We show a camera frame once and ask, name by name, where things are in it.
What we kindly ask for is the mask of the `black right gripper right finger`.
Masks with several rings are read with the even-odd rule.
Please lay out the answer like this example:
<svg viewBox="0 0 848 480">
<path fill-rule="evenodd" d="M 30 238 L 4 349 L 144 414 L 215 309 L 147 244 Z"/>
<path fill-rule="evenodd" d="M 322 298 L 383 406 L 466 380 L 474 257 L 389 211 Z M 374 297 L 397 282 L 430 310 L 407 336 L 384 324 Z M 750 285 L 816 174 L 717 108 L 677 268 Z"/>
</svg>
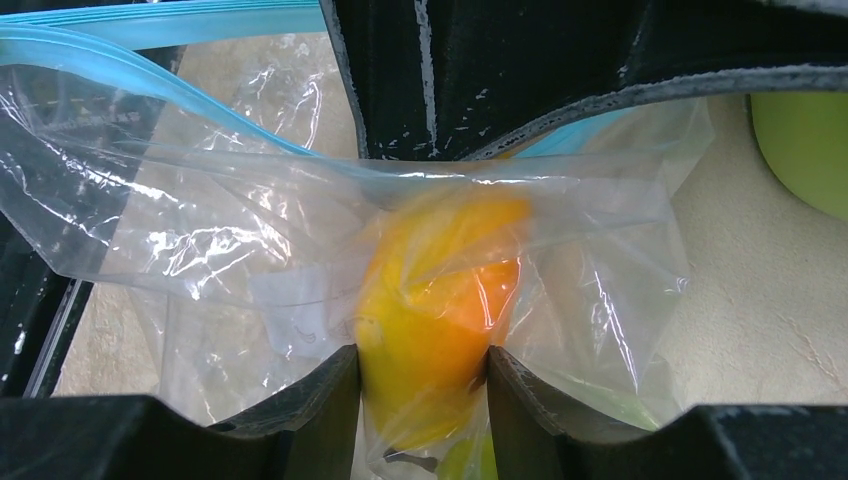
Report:
<svg viewBox="0 0 848 480">
<path fill-rule="evenodd" d="M 647 431 L 603 414 L 488 350 L 488 405 L 502 479 L 648 479 Z"/>
</svg>

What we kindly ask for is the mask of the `clear zip top bag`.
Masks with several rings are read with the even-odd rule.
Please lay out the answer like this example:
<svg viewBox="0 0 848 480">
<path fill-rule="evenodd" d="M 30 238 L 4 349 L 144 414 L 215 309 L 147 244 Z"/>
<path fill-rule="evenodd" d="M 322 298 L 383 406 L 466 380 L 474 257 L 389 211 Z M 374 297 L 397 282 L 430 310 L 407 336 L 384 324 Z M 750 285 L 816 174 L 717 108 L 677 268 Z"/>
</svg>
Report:
<svg viewBox="0 0 848 480">
<path fill-rule="evenodd" d="M 348 273 L 360 292 L 386 217 L 404 202 L 436 191 L 498 187 L 533 207 L 519 251 L 522 274 L 511 312 L 510 337 L 542 346 L 549 327 L 560 329 L 554 359 L 529 358 L 558 373 L 569 395 L 593 409 L 650 433 L 658 422 L 647 405 L 643 376 L 654 365 L 656 321 L 662 298 L 679 295 L 683 254 L 676 223 L 665 205 L 647 201 L 661 185 L 675 189 L 712 135 L 705 103 L 695 98 L 624 108 L 587 117 L 537 135 L 489 158 L 417 161 L 365 158 L 333 160 L 291 144 L 231 111 L 127 49 L 115 36 L 91 35 L 55 23 L 49 12 L 35 23 L 5 22 L 6 33 L 57 40 L 124 62 L 153 79 L 154 91 L 174 105 L 227 132 L 261 140 L 277 156 L 221 167 L 209 155 L 185 170 L 228 180 L 254 176 L 260 185 L 290 179 L 289 193 L 326 173 L 346 175 L 358 197 L 343 196 L 338 181 L 319 191 L 329 216 L 327 233 L 274 217 L 270 229 L 289 241 L 308 267 L 330 284 Z"/>
</svg>

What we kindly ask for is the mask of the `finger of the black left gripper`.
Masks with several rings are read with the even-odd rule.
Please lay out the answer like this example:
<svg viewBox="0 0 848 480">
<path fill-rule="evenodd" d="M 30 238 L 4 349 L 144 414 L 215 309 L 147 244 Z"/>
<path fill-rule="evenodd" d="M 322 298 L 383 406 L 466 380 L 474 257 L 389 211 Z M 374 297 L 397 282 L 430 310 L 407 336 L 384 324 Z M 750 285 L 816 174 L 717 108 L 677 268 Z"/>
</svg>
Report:
<svg viewBox="0 0 848 480">
<path fill-rule="evenodd" d="M 489 158 L 624 108 L 845 91 L 843 1 L 324 1 L 362 157 Z"/>
</svg>

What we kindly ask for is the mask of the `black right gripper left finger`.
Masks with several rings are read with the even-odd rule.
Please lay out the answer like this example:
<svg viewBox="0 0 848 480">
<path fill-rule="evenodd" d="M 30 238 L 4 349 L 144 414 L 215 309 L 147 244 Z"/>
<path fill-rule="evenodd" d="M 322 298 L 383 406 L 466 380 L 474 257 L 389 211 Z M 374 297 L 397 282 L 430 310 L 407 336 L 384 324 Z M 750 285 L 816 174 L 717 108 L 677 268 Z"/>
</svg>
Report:
<svg viewBox="0 0 848 480">
<path fill-rule="evenodd" d="M 261 479 L 348 479 L 359 406 L 357 348 L 345 345 L 297 382 L 209 428 L 262 447 Z"/>
</svg>

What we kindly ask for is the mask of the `orange fake mango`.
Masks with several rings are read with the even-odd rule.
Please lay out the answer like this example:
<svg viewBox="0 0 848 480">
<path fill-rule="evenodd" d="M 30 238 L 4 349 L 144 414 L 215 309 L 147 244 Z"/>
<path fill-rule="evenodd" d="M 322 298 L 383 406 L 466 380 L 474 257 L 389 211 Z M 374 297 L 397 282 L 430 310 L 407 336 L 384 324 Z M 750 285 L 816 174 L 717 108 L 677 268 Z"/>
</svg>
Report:
<svg viewBox="0 0 848 480">
<path fill-rule="evenodd" d="M 498 187 L 436 191 L 383 223 L 354 311 L 363 400 L 397 451 L 431 447 L 469 423 L 484 357 L 507 333 L 531 202 Z"/>
</svg>

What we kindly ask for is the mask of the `green fake pear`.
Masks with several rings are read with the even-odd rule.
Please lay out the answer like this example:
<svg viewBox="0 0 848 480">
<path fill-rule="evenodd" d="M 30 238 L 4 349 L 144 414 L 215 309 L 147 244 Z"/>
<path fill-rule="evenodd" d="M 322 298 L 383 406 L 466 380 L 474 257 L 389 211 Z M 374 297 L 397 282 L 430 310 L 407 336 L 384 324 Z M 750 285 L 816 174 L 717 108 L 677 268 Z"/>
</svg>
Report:
<svg viewBox="0 0 848 480">
<path fill-rule="evenodd" d="M 488 371 L 489 430 L 481 449 L 462 440 L 439 479 L 631 479 L 620 448 L 650 433 L 599 412 L 527 370 Z"/>
</svg>

